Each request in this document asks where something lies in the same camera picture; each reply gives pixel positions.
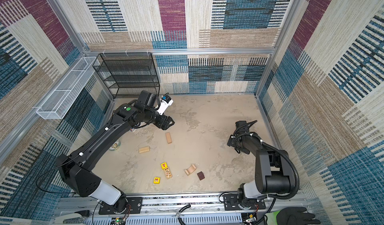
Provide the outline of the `plain wood block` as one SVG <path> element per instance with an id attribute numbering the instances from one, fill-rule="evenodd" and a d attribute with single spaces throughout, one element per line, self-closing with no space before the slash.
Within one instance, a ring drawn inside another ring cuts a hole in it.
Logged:
<path id="1" fill-rule="evenodd" d="M 172 141 L 172 137 L 171 137 L 171 133 L 170 132 L 167 132 L 166 133 L 166 140 L 167 140 L 167 143 L 168 144 L 171 144 L 173 141 Z"/>

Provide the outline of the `light wood block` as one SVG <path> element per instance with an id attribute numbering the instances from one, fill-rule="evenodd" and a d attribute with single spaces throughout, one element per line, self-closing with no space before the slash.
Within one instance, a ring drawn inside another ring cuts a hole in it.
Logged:
<path id="1" fill-rule="evenodd" d="M 146 152 L 149 152 L 150 151 L 150 147 L 149 146 L 145 146 L 145 147 L 142 147 L 142 148 L 139 148 L 139 153 L 146 153 Z"/>

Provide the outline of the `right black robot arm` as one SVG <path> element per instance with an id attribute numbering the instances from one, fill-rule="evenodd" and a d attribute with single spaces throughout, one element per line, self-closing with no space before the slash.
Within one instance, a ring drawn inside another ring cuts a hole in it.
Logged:
<path id="1" fill-rule="evenodd" d="M 269 145 L 259 134 L 250 130 L 255 123 L 236 122 L 236 129 L 227 142 L 237 153 L 255 156 L 254 180 L 240 185 L 238 198 L 241 201 L 266 197 L 291 199 L 300 188 L 298 170 L 287 151 Z"/>

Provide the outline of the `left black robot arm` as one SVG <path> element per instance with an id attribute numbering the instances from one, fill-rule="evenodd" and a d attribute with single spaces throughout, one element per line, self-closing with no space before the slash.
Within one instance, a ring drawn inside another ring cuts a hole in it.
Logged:
<path id="1" fill-rule="evenodd" d="M 173 126 L 174 120 L 164 114 L 172 103 L 170 96 L 163 96 L 157 109 L 141 101 L 122 104 L 88 142 L 70 155 L 61 154 L 57 158 L 56 163 L 63 182 L 79 196 L 98 199 L 121 211 L 128 204 L 125 193 L 104 182 L 92 170 L 122 135 L 133 128 L 139 128 L 141 123 L 154 124 L 162 130 Z"/>

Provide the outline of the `black and green gloved hand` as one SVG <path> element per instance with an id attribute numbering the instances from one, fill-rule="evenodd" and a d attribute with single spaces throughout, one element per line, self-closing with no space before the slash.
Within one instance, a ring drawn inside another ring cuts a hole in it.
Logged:
<path id="1" fill-rule="evenodd" d="M 265 216 L 265 225 L 320 225 L 316 216 L 305 207 L 288 207 Z"/>

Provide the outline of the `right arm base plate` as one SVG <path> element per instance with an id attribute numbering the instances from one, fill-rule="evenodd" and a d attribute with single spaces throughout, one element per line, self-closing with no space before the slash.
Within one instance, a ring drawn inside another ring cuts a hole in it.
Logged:
<path id="1" fill-rule="evenodd" d="M 225 211 L 266 209 L 266 204 L 262 200 L 247 198 L 239 199 L 238 195 L 234 194 L 224 194 L 221 198 L 224 203 Z"/>

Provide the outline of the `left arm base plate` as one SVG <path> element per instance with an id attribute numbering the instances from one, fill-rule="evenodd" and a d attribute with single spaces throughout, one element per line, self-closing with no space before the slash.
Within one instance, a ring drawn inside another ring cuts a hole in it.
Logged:
<path id="1" fill-rule="evenodd" d="M 142 209 L 142 197 L 127 197 L 120 198 L 114 205 L 108 205 L 105 202 L 101 203 L 99 215 L 128 215 L 139 214 Z"/>

